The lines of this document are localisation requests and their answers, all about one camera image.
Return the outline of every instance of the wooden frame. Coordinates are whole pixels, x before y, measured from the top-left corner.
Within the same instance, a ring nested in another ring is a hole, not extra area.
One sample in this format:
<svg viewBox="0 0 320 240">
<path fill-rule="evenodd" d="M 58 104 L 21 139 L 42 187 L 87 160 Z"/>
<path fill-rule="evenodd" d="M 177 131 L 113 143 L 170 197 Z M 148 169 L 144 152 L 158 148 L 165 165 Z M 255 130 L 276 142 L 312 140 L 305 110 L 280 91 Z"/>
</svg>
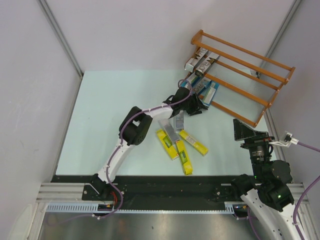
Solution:
<svg viewBox="0 0 320 240">
<path fill-rule="evenodd" d="M 253 65 L 253 64 L 251 64 L 249 62 L 246 62 L 246 61 L 244 61 L 244 60 L 242 60 L 240 58 L 232 56 L 232 55 L 230 55 L 230 54 L 228 54 L 226 52 L 223 52 L 223 51 L 221 51 L 221 50 L 219 50 L 217 48 L 214 48 L 214 47 L 211 47 L 211 46 L 209 46 L 207 44 L 204 44 L 204 43 L 202 43 L 202 37 L 203 36 L 205 36 L 205 37 L 207 37 L 209 39 L 215 40 L 215 41 L 217 41 L 219 43 L 222 43 L 224 45 L 227 45 L 227 46 L 229 46 L 231 48 L 237 49 L 237 50 L 239 50 L 241 52 L 247 53 L 247 54 L 249 54 L 251 56 L 254 56 L 254 57 L 258 58 L 258 59 L 266 61 L 266 62 L 268 62 L 270 64 L 276 65 L 276 66 L 278 66 L 278 67 L 280 67 L 282 69 L 285 69 L 285 70 L 288 71 L 288 74 L 287 74 L 286 77 L 279 76 L 279 75 L 277 75 L 277 74 L 275 74 L 273 72 L 270 72 L 270 71 L 265 70 L 265 69 L 263 69 L 261 67 L 255 66 L 255 65 Z M 211 79 L 211 80 L 219 83 L 220 85 L 222 85 L 222 86 L 224 86 L 224 87 L 226 87 L 226 88 L 228 88 L 228 89 L 230 89 L 230 90 L 232 90 L 232 91 L 234 91 L 234 92 L 236 92 L 238 94 L 241 94 L 241 95 L 243 95 L 243 96 L 245 96 L 245 97 L 247 97 L 247 98 L 249 98 L 249 99 L 251 99 L 251 100 L 253 100 L 253 101 L 255 101 L 255 102 L 257 102 L 257 103 L 259 103 L 259 104 L 264 106 L 264 108 L 262 109 L 262 112 L 260 113 L 259 117 L 254 122 L 254 121 L 251 121 L 251 120 L 247 119 L 246 117 L 241 116 L 240 114 L 238 114 L 238 113 L 236 113 L 236 112 L 234 112 L 234 111 L 232 111 L 232 110 L 230 110 L 230 109 L 228 109 L 228 108 L 226 108 L 226 107 L 224 107 L 224 106 L 222 106 L 222 105 L 220 105 L 220 104 L 218 104 L 218 103 L 216 103 L 214 101 L 211 102 L 211 105 L 217 107 L 218 109 L 221 109 L 222 111 L 224 111 L 224 112 L 226 112 L 226 113 L 228 113 L 228 114 L 240 119 L 241 121 L 243 121 L 246 124 L 249 124 L 249 125 L 251 125 L 253 127 L 256 127 L 258 125 L 259 121 L 261 120 L 261 118 L 262 118 L 263 114 L 265 113 L 265 111 L 267 110 L 267 108 L 270 108 L 271 105 L 274 103 L 277 95 L 279 94 L 280 89 L 284 85 L 286 85 L 288 83 L 288 81 L 290 80 L 290 78 L 292 77 L 292 74 L 294 73 L 294 71 L 296 69 L 295 67 L 286 66 L 286 65 L 284 65 L 284 64 L 282 64 L 280 62 L 274 61 L 274 60 L 272 60 L 270 58 L 267 58 L 265 56 L 262 56 L 262 55 L 259 55 L 259 54 L 255 53 L 255 52 L 252 52 L 250 50 L 247 50 L 245 48 L 237 46 L 237 45 L 235 45 L 233 43 L 230 43 L 230 42 L 227 42 L 225 40 L 222 40 L 222 39 L 220 39 L 220 38 L 218 38 L 216 36 L 212 36 L 210 34 L 207 34 L 203 30 L 198 31 L 193 36 L 193 38 L 191 39 L 191 44 L 192 45 L 196 45 L 196 50 L 199 49 L 199 48 L 208 49 L 209 51 L 211 51 L 213 53 L 216 53 L 216 54 L 219 54 L 220 56 L 222 56 L 222 57 L 224 57 L 226 59 L 229 59 L 229 60 L 231 60 L 231 61 L 233 61 L 235 63 L 241 64 L 241 65 L 243 65 L 243 66 L 245 66 L 245 67 L 247 67 L 247 68 L 249 68 L 251 70 L 254 70 L 255 72 L 261 73 L 263 75 L 266 75 L 266 76 L 268 76 L 268 77 L 270 77 L 272 79 L 275 79 L 275 80 L 280 82 L 280 85 L 276 86 L 276 85 L 273 85 L 273 84 L 271 84 L 271 83 L 269 83 L 269 82 L 267 82 L 265 80 L 262 80 L 260 78 L 255 77 L 255 76 L 247 74 L 247 73 L 245 73 L 245 72 L 243 72 L 243 71 L 241 71 L 241 70 L 239 70 L 239 69 L 237 69 L 237 68 L 235 68 L 233 66 L 230 66 L 230 65 L 228 65 L 228 64 L 226 64 L 224 62 L 221 62 L 219 60 L 215 62 L 215 64 L 219 64 L 220 66 L 223 66 L 224 68 L 227 68 L 227 69 L 229 69 L 231 71 L 234 71 L 235 73 L 238 73 L 238 74 L 240 74 L 240 75 L 242 75 L 244 77 L 247 77 L 247 78 L 249 78 L 249 79 L 251 79 L 253 81 L 256 81 L 256 82 L 258 82 L 260 84 L 263 84 L 263 85 L 267 86 L 268 88 L 273 89 L 274 90 L 273 95 L 271 96 L 269 101 L 266 101 L 266 100 L 264 100 L 264 99 L 262 99 L 262 98 L 260 98 L 258 96 L 253 95 L 252 93 L 249 93 L 249 92 L 247 92 L 245 90 L 242 90 L 241 88 L 236 87 L 236 86 L 234 86 L 234 85 L 232 85 L 232 84 L 230 84 L 230 83 L 228 83 L 228 82 L 226 82 L 226 81 L 224 81 L 224 80 L 222 80 L 222 79 L 220 79 L 218 77 L 212 76 L 209 73 L 206 73 L 204 75 L 206 78 Z"/>
</svg>

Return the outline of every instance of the white wall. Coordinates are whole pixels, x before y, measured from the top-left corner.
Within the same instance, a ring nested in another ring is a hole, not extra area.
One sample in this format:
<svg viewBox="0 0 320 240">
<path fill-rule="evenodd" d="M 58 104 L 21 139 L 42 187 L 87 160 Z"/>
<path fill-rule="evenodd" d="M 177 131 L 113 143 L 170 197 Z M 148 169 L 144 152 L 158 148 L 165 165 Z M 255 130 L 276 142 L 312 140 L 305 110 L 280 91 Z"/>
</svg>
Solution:
<svg viewBox="0 0 320 240">
<path fill-rule="evenodd" d="M 181 69 L 200 29 L 264 55 L 292 2 L 48 0 L 84 70 Z"/>
<path fill-rule="evenodd" d="M 272 59 L 295 66 L 289 83 L 280 91 L 271 113 L 278 133 L 285 130 L 302 143 L 320 148 L 320 1 L 301 4 Z M 320 154 L 302 146 L 284 149 L 297 183 L 308 186 L 320 175 Z M 320 223 L 320 182 L 308 193 Z"/>
<path fill-rule="evenodd" d="M 0 239 L 50 177 L 79 78 L 35 0 L 0 4 Z"/>
</svg>

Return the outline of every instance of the yellow package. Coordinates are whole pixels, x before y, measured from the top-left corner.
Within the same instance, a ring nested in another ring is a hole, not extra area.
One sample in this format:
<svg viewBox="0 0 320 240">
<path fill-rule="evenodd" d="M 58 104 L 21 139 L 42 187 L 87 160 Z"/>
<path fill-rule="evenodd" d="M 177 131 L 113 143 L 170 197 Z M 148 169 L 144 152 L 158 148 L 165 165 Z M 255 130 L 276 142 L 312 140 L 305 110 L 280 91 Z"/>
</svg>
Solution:
<svg viewBox="0 0 320 240">
<path fill-rule="evenodd" d="M 156 131 L 156 135 L 158 136 L 160 142 L 162 143 L 165 151 L 169 154 L 170 158 L 172 160 L 176 159 L 179 155 L 177 150 L 175 149 L 175 146 L 170 141 L 170 138 L 166 135 L 166 133 L 160 129 Z"/>
<path fill-rule="evenodd" d="M 201 142 L 194 139 L 192 136 L 189 135 L 185 130 L 181 130 L 179 135 L 186 140 L 189 144 L 191 144 L 199 153 L 203 156 L 207 154 L 209 151 Z"/>
<path fill-rule="evenodd" d="M 185 175 L 192 174 L 193 168 L 192 168 L 191 161 L 189 159 L 184 142 L 182 140 L 179 140 L 175 144 L 178 149 L 178 154 L 181 160 L 184 174 Z"/>
</svg>

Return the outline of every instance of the gray metal profile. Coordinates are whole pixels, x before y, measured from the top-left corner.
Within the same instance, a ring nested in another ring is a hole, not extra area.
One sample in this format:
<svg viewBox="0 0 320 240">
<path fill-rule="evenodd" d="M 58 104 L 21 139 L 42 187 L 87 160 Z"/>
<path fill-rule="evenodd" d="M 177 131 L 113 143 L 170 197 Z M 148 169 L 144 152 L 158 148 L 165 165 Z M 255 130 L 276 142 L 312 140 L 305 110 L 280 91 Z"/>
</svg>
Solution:
<svg viewBox="0 0 320 240">
<path fill-rule="evenodd" d="M 270 58 L 272 56 L 272 54 L 274 53 L 280 39 L 283 37 L 284 33 L 286 32 L 286 30 L 288 29 L 288 26 L 290 25 L 290 23 L 292 22 L 297 10 L 299 9 L 301 3 L 303 2 L 303 0 L 294 0 L 288 13 L 286 14 L 278 32 L 276 33 L 274 39 L 272 40 L 272 43 L 269 47 L 269 49 L 267 50 L 266 54 L 264 55 L 266 58 Z M 267 62 L 266 61 L 262 61 L 262 63 L 260 64 L 260 68 L 264 68 L 266 66 Z"/>
<path fill-rule="evenodd" d="M 56 34 L 59 42 L 61 43 L 62 48 L 64 49 L 65 53 L 67 54 L 68 58 L 70 59 L 71 63 L 73 64 L 74 69 L 76 70 L 77 74 L 79 75 L 80 79 L 82 80 L 82 77 L 84 73 L 82 72 L 80 65 L 73 53 L 73 51 L 70 48 L 70 45 L 68 44 L 68 41 L 62 32 L 53 12 L 51 11 L 48 3 L 46 0 L 37 0 L 39 3 L 44 15 L 46 16 L 49 24 L 51 25 L 54 33 Z"/>
</svg>

